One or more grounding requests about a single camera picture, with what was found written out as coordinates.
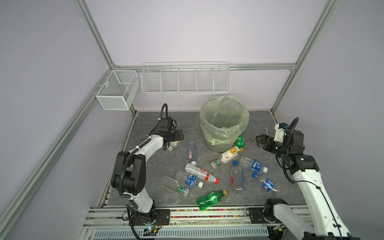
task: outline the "white bottle with red cap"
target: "white bottle with red cap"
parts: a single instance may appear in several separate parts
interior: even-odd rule
[[[205,181],[214,182],[214,183],[218,184],[218,181],[219,181],[218,178],[215,178],[213,175],[209,174],[209,172],[205,171],[202,168],[196,167],[190,163],[188,163],[185,166],[185,171],[192,173],[192,174],[196,175],[198,178],[204,179]]]

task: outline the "white wire basket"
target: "white wire basket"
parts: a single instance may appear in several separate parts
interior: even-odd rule
[[[144,94],[228,94],[231,75],[227,62],[143,63]]]
[[[136,71],[113,70],[96,97],[105,110],[129,110],[139,85]]]

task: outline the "trash can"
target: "trash can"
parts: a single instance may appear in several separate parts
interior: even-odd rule
[[[200,126],[204,143],[212,152],[230,149],[249,122],[244,104],[232,96],[215,97],[203,104]]]

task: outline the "robotic arm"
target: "robotic arm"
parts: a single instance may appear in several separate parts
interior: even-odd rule
[[[167,149],[170,142],[184,140],[183,131],[176,130],[177,123],[168,116],[168,106],[164,103],[157,125],[147,134],[148,138],[129,150],[121,151],[116,157],[111,185],[118,189],[119,195],[129,200],[127,208],[134,217],[143,222],[153,222],[156,215],[154,201],[144,188],[146,182],[146,161],[158,149]]]
[[[258,147],[275,154],[288,181],[300,186],[311,212],[314,227],[294,213],[282,199],[267,200],[265,218],[269,221],[280,220],[300,240],[360,240],[350,235],[333,207],[315,159],[311,155],[303,154],[304,134],[295,130],[298,121],[299,118],[295,118],[291,125],[276,124],[274,138],[262,134],[256,137],[256,142]],[[287,170],[293,175],[294,180],[288,176]]]

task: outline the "bottle with sunflower label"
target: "bottle with sunflower label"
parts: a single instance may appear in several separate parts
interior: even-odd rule
[[[220,154],[216,160],[211,162],[212,168],[217,168],[218,166],[222,164],[226,164],[236,158],[238,158],[241,154],[240,149],[237,146],[231,147],[227,151]]]

